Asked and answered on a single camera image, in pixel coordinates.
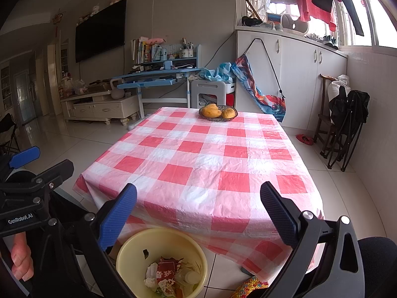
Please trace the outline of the person's left hand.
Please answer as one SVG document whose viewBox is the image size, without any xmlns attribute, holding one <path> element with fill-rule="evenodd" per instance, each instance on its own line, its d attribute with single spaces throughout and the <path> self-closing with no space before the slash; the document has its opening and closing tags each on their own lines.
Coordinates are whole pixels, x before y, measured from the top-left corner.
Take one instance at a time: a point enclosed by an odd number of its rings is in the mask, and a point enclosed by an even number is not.
<svg viewBox="0 0 397 298">
<path fill-rule="evenodd" d="M 34 267 L 25 232 L 15 235 L 11 250 L 11 259 L 13 261 L 11 270 L 13 276 L 15 276 L 18 281 L 27 281 L 33 277 Z"/>
</svg>

